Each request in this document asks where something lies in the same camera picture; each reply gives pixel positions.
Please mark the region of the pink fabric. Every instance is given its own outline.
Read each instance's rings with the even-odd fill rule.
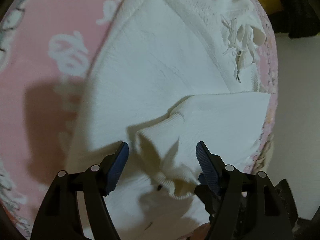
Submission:
[[[8,33],[13,37],[8,49],[10,56],[0,72],[0,162],[2,160],[10,180],[16,185],[15,193],[26,197],[15,212],[30,224],[47,187],[63,169],[63,149],[68,148],[81,83],[86,77],[81,73],[87,73],[89,64],[98,54],[113,8],[120,1],[29,0],[20,24]],[[261,80],[268,92],[273,93],[261,136],[262,149],[274,125],[277,54],[267,15],[257,0],[251,1],[256,5],[267,34],[265,44],[259,48]],[[104,18],[103,4],[106,20],[97,21]],[[61,44],[61,48],[54,48],[57,44]],[[70,48],[69,55],[63,54]],[[61,58],[74,59],[76,63],[68,65]],[[251,171],[258,155],[253,153],[252,164],[245,171]]]

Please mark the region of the white sweater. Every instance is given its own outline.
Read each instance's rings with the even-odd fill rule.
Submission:
[[[122,240],[176,239],[208,221],[193,195],[196,143],[239,169],[258,149],[269,95],[257,92],[254,62],[264,40],[249,0],[124,1],[89,78],[66,165],[84,171],[129,144],[106,198]]]

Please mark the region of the black object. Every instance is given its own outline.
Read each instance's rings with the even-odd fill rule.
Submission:
[[[84,192],[94,238],[120,240],[103,197],[115,189],[128,156],[129,147],[123,142],[100,165],[76,174],[60,171],[40,206],[31,240],[88,240],[79,218],[77,191]],[[298,216],[285,180],[274,188],[264,172],[256,176],[241,173],[212,155],[203,142],[197,144],[196,156],[203,174],[195,193],[211,223],[205,240],[293,240],[292,225]],[[1,212],[4,210],[0,208],[0,218],[5,218],[0,220],[0,234],[5,232],[1,240],[24,239]]]
[[[281,0],[283,11],[269,15],[275,33],[288,33],[289,38],[315,36],[320,20],[307,0]]]
[[[103,196],[115,189],[129,156],[122,143],[114,155],[85,172],[67,174],[60,171],[53,180],[38,211],[31,240],[88,240],[79,218],[76,192],[84,192],[89,222],[96,240],[119,240]]]
[[[298,215],[285,181],[276,186],[279,196],[266,173],[239,172],[212,155],[204,142],[197,144],[196,151],[207,182],[195,190],[210,214],[205,240],[293,240]]]

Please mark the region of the cartoon print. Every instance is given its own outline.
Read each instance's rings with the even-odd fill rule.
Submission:
[[[84,84],[74,84],[70,82],[70,76],[63,74],[61,77],[60,84],[54,87],[54,92],[61,96],[62,100],[62,110],[69,113],[77,113],[79,110],[79,104],[71,102],[71,96],[77,96],[80,98],[83,94]],[[58,133],[58,141],[60,148],[63,153],[67,154],[70,148],[70,143],[72,139],[72,133],[75,127],[75,120],[65,122],[65,131],[60,131]]]
[[[57,61],[59,70],[67,75],[85,77],[89,69],[89,60],[85,54],[88,49],[83,44],[80,32],[74,31],[72,35],[58,34],[49,42],[49,57]]]
[[[118,5],[121,1],[122,0],[106,0],[103,3],[103,18],[98,19],[96,21],[96,24],[103,25],[110,22],[113,19],[116,13],[116,10],[118,8]]]
[[[2,31],[16,29],[22,21],[24,10],[15,9],[11,11],[2,24]]]

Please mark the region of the folded cloth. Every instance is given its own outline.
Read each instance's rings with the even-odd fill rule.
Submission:
[[[169,118],[137,132],[137,153],[146,172],[170,196],[191,196],[201,173],[196,144],[204,141],[225,163],[238,166],[258,150],[269,98],[269,94],[258,92],[188,98]]]
[[[121,239],[176,239],[207,222],[192,194],[201,172],[195,146],[204,140],[240,169],[257,150],[269,95],[252,92],[260,91],[254,48],[264,37],[249,0],[124,0],[66,163],[69,173],[84,171],[129,143],[107,197]],[[252,59],[238,69],[245,52]]]

